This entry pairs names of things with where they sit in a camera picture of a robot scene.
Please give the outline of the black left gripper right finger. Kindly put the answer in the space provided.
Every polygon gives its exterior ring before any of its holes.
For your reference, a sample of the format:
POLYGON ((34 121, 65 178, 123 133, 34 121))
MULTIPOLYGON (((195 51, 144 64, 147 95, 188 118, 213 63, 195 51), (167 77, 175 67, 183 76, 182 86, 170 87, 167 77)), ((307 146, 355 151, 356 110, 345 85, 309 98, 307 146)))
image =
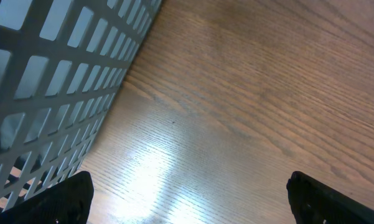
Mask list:
POLYGON ((301 171, 292 173, 286 188, 297 224, 374 224, 374 210, 301 171))

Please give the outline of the dark grey plastic mesh basket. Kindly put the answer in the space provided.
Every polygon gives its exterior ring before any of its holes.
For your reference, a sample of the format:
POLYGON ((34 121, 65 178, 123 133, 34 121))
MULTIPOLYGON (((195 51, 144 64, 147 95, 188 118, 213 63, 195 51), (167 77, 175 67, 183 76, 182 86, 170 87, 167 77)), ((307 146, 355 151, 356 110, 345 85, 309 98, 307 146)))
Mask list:
POLYGON ((161 5, 0 1, 0 213, 76 173, 161 5))

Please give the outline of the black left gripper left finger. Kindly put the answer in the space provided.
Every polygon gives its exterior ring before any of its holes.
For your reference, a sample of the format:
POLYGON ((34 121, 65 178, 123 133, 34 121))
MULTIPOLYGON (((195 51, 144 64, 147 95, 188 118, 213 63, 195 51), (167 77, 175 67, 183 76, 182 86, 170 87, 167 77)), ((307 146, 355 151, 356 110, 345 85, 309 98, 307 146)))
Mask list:
POLYGON ((86 224, 93 195, 91 175, 82 171, 0 213, 0 224, 86 224))

